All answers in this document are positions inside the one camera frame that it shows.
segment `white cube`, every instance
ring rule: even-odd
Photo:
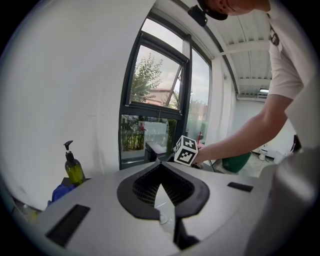
[[[198,154],[197,142],[186,136],[181,136],[175,145],[174,161],[190,166]]]

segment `man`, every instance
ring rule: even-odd
[[[299,24],[287,10],[272,0],[198,0],[202,10],[216,20],[252,10],[267,12],[270,33],[272,80],[262,111],[239,131],[218,143],[199,150],[194,163],[239,156],[271,141],[280,132],[286,108],[318,72],[317,55]]]

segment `black rubber pad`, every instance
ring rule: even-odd
[[[240,184],[240,183],[236,183],[236,182],[230,182],[228,184],[228,187],[231,187],[231,188],[234,188],[237,190],[246,191],[246,192],[251,192],[251,190],[254,188],[253,186],[244,185],[244,184]]]
[[[65,247],[89,211],[89,207],[76,204],[53,229],[46,234],[46,237],[56,244]]]

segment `sleeve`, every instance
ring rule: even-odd
[[[268,95],[281,95],[295,99],[304,86],[294,64],[288,58],[281,42],[278,46],[270,42],[269,53],[272,80]]]

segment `window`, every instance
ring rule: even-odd
[[[210,66],[192,49],[191,95],[186,125],[187,136],[205,143],[208,129]]]
[[[182,66],[155,50],[140,46],[131,84],[130,101],[180,109]]]
[[[166,42],[173,48],[177,49],[180,53],[182,53],[183,40],[170,30],[152,21],[151,19],[147,18],[145,20],[142,31],[161,39],[162,41]]]
[[[174,145],[177,121],[141,115],[121,116],[121,163],[143,161],[146,142],[159,144],[166,152]]]
[[[207,132],[210,61],[193,50],[191,35],[155,14],[151,19],[137,35],[123,81],[120,169],[143,164],[148,141],[170,155],[181,135],[197,140]]]

